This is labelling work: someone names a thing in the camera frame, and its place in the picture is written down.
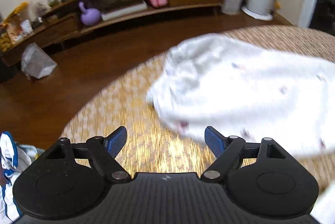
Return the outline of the purple kettlebell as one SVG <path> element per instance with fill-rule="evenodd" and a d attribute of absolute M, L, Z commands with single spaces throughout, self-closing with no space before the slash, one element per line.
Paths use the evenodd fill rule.
<path fill-rule="evenodd" d="M 81 10 L 81 22 L 86 26 L 94 26 L 101 20 L 101 12 L 96 8 L 85 8 L 84 2 L 79 2 L 79 8 Z"/>

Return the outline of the white plastic bag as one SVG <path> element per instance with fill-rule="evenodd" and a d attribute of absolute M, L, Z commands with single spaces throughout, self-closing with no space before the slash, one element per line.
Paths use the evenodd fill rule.
<path fill-rule="evenodd" d="M 29 44 L 21 57 L 21 70 L 29 80 L 49 76 L 56 66 L 57 63 L 36 43 Z"/>

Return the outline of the light grey printed sweatpants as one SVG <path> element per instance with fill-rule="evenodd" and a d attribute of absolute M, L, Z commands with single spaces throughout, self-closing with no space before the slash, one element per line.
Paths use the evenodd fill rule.
<path fill-rule="evenodd" d="M 334 150 L 334 64 L 325 59 L 206 34 L 168 50 L 147 101 L 195 141 L 212 126 L 249 142 L 272 138 L 293 156 Z"/>

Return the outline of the blue white polo shirt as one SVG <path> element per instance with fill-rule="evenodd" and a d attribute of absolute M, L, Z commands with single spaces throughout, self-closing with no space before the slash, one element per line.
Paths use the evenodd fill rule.
<path fill-rule="evenodd" d="M 15 142 L 10 132 L 1 133 L 1 175 L 5 179 L 1 186 L 1 223 L 13 223 L 22 215 L 14 199 L 13 186 L 42 153 L 44 149 Z"/>

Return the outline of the long wooden tv cabinet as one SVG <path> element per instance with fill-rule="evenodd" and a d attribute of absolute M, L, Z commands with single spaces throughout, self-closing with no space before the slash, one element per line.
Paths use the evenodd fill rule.
<path fill-rule="evenodd" d="M 148 5 L 148 8 L 142 12 L 131 13 L 107 21 L 101 20 L 92 27 L 86 27 L 80 21 L 80 2 L 83 2 L 88 8 L 96 8 L 102 13 L 109 13 L 118 9 L 124 9 L 130 5 L 138 4 L 142 1 Z M 129 19 L 174 10 L 218 7 L 222 1 L 223 0 L 167 0 L 166 5 L 161 8 L 155 8 L 149 0 L 68 0 L 65 3 L 56 5 L 50 11 L 43 14 L 43 24 L 24 38 L 18 45 L 11 47 L 1 54 L 1 59 L 6 66 L 10 67 L 20 61 L 24 49 L 30 43 L 36 43 L 39 47 L 45 48 L 51 44 L 63 43 L 66 40 L 91 33 L 96 29 Z"/>

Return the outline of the white flat box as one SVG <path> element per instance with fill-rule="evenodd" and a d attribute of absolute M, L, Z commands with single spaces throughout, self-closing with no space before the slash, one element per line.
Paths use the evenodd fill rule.
<path fill-rule="evenodd" d="M 111 5 L 102 10 L 101 18 L 103 21 L 109 21 L 132 13 L 142 12 L 148 9 L 145 1 L 130 1 L 128 3 Z"/>

